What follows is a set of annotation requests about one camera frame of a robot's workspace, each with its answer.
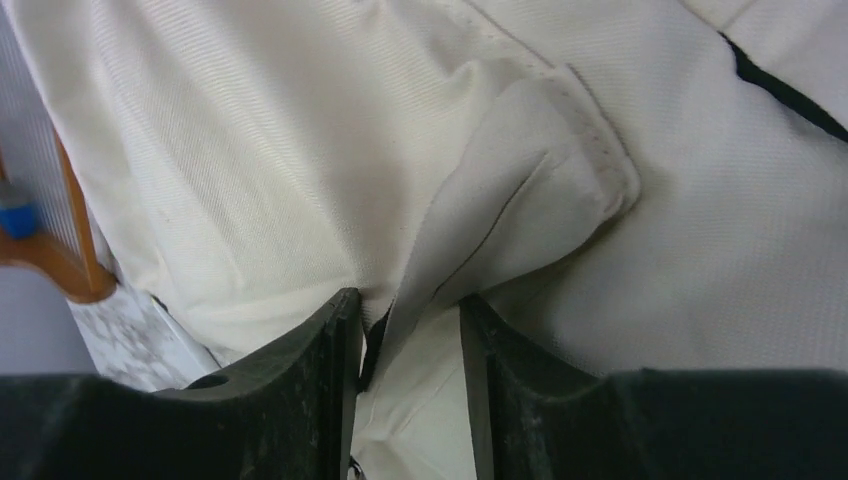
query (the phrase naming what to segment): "white wall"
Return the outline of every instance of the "white wall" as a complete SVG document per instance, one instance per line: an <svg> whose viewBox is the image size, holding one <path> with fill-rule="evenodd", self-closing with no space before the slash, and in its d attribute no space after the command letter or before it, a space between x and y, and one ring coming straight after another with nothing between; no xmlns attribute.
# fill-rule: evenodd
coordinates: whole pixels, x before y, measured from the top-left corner
<svg viewBox="0 0 848 480"><path fill-rule="evenodd" d="M41 275L0 267L0 375L95 372L65 298Z"/></svg>

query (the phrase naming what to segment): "white fabric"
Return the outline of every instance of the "white fabric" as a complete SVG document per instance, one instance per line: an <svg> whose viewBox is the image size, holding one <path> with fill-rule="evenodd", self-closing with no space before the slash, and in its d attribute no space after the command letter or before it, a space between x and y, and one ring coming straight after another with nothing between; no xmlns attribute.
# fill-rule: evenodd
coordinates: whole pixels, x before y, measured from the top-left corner
<svg viewBox="0 0 848 480"><path fill-rule="evenodd" d="M848 124L848 2L681 0L760 68Z"/></svg>
<svg viewBox="0 0 848 480"><path fill-rule="evenodd" d="M495 99L431 202L392 302L382 365L428 305L566 257L636 200L638 177L612 129L577 78L557 73Z"/></svg>

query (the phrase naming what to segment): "white twill fabric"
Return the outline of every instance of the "white twill fabric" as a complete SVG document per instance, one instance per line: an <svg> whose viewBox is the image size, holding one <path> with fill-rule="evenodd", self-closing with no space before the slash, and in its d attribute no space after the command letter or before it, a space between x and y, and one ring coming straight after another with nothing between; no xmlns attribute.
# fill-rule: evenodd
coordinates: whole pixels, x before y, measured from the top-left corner
<svg viewBox="0 0 848 480"><path fill-rule="evenodd" d="M681 0L760 68L848 124L848 2Z"/></svg>
<svg viewBox="0 0 848 480"><path fill-rule="evenodd" d="M371 480L474 478L448 307L476 289L591 372L848 367L848 147L736 77L719 24L756 50L768 2L695 3L4 0L121 268L199 340L395 302ZM814 37L752 60L844 124Z"/></svg>

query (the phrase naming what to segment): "black strap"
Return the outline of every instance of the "black strap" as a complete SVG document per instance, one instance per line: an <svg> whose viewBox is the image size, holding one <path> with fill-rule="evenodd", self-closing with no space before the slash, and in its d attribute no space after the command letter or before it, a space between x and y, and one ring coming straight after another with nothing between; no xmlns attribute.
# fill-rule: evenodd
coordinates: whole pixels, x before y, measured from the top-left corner
<svg viewBox="0 0 848 480"><path fill-rule="evenodd" d="M848 131L822 107L803 93L756 66L739 46L724 34L722 34L722 37L733 50L733 55L736 57L736 75L740 79L769 92L775 100L801 115L813 125L848 143Z"/></svg>

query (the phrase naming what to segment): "marble surface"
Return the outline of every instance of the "marble surface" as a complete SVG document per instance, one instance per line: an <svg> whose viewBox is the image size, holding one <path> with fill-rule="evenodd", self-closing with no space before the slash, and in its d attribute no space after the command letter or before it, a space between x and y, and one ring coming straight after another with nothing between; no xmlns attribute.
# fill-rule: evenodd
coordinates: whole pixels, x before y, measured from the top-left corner
<svg viewBox="0 0 848 480"><path fill-rule="evenodd" d="M97 371L118 383L183 388L219 366L143 292L119 285L102 302L69 305Z"/></svg>

